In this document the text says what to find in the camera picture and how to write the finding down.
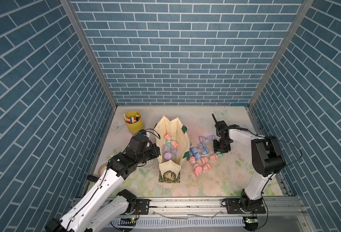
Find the blue hourglass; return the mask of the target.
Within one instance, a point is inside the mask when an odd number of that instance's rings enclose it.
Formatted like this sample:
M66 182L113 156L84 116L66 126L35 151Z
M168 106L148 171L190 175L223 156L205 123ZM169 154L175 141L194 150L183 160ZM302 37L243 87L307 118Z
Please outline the blue hourglass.
M200 143L198 146L198 149L199 149L200 154L202 155L209 154L209 150L204 143Z
M201 154L199 153L198 147L193 147L192 143L190 143L190 154L192 157L195 158L195 160L199 160L201 158Z

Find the cream canvas tote bag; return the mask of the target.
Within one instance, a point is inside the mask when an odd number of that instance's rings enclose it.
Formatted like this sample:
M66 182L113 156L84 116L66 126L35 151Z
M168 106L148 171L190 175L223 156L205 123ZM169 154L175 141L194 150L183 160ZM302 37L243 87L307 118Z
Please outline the cream canvas tote bag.
M178 184L181 182L181 169L190 159L190 139L187 127L179 118L168 119L163 116L155 127L158 133L156 145L160 148L159 182Z

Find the yellow cup with markers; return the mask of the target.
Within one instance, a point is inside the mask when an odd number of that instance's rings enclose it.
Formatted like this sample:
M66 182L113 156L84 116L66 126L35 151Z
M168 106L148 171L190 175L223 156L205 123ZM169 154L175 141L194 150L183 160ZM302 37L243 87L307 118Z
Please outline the yellow cup with markers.
M130 133L135 134L144 129L141 113L138 111L131 111L124 114L126 126Z

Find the blue hourglass left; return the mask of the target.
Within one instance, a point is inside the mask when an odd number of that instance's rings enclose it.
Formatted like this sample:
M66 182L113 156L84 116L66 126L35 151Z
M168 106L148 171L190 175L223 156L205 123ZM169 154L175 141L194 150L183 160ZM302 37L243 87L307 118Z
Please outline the blue hourglass left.
M190 143L190 154L192 157L195 158L195 160L199 160L201 158L201 154L199 153L198 147L193 147L192 143Z

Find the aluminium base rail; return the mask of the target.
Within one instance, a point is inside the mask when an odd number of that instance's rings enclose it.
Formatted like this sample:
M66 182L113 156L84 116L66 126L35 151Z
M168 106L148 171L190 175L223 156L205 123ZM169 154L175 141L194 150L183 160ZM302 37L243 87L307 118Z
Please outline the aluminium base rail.
M197 227L238 227L248 232L313 232L314 226L298 197L265 197L250 213L236 197L136 198L120 194L103 201L77 199L57 221L65 232L98 232Z

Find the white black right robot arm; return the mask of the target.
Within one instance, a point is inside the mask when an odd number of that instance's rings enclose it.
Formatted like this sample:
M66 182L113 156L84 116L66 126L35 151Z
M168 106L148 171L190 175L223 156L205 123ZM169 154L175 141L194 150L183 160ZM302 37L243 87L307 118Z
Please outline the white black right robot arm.
M231 144L238 141L251 149L253 175L249 184L241 192L238 208L233 206L232 200L228 200L225 207L237 213L254 213L259 209L265 209L263 191L283 168L293 162L286 162L279 142L275 136L264 136L253 133L239 125L227 125L225 121L218 121L212 115L215 122L216 135L219 139L213 141L215 153L225 154L231 150Z

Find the blue hourglass right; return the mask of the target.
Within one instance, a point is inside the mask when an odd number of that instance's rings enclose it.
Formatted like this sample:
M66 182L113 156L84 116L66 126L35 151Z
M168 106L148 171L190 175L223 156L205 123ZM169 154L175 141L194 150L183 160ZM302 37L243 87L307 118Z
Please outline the blue hourglass right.
M209 150L204 143L200 143L198 146L198 149L199 149L200 154L202 155L209 154Z

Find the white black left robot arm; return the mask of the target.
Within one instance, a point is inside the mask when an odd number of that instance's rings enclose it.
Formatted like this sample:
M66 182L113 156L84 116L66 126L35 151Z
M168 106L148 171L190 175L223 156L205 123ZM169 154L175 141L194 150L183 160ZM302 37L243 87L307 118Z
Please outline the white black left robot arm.
M158 158L160 148L151 142L146 130L134 134L127 147L108 161L106 171L95 185L62 218L53 218L47 232L99 232L113 219L134 211L137 197L124 189L107 206L102 205L139 166Z

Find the purple hourglass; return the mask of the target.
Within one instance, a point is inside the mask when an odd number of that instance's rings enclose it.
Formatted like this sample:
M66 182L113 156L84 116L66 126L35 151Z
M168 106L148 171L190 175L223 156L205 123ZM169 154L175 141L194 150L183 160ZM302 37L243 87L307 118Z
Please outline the purple hourglass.
M170 152L171 154L173 154L173 155L175 155L175 156L177 156L178 154L179 154L179 151L178 151L178 149L176 149L176 148L173 148L173 147L168 147L167 145L163 145L163 147L162 147L162 151L163 152Z
M165 159L165 160L171 160L171 158L172 158L172 154L171 154L170 152L166 152L166 153L164 154L164 159Z
M215 137L213 135L208 135L208 136L199 136L199 142L200 143L205 143L207 141L213 141Z

